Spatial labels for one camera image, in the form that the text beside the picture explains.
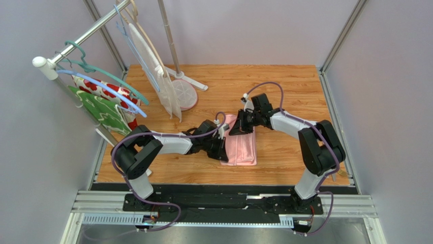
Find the pink cloth napkin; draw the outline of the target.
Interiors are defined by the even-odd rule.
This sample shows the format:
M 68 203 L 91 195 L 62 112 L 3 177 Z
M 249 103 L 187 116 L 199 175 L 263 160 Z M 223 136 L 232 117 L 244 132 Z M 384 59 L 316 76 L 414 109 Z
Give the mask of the pink cloth napkin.
M 256 131 L 245 135 L 230 136 L 229 131 L 236 121 L 236 115 L 226 115 L 225 123 L 229 129 L 225 131 L 225 148 L 228 161 L 220 161 L 224 166 L 254 166 L 257 164 Z

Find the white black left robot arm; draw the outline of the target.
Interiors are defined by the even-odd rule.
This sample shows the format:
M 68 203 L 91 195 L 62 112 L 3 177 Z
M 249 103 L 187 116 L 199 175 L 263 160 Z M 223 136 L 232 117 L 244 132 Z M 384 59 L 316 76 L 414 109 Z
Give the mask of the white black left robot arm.
M 158 155 L 205 152 L 211 159 L 227 162 L 224 134 L 228 128 L 225 122 L 205 120 L 197 128 L 169 134 L 140 125 L 112 149 L 111 160 L 131 191 L 146 199 L 153 193 L 146 171 Z

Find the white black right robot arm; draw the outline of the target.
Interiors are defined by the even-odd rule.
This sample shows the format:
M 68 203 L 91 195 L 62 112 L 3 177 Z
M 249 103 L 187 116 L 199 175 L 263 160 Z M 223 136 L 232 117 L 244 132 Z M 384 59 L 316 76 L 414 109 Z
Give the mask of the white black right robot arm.
M 297 212 L 308 209 L 325 178 L 346 159 L 332 123 L 303 120 L 282 108 L 273 108 L 265 93 L 241 100 L 244 108 L 239 110 L 229 135 L 251 134 L 255 127 L 262 126 L 298 139 L 305 170 L 290 194 L 290 206 Z

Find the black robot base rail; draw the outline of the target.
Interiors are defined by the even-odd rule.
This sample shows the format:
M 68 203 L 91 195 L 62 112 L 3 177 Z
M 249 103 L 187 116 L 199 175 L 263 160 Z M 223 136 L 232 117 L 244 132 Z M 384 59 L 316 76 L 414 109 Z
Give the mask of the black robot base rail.
M 293 186 L 164 185 L 153 187 L 147 203 L 125 195 L 128 212 L 147 212 L 158 222 L 276 224 L 280 215 L 318 216 L 324 213 L 319 197 L 297 203 Z

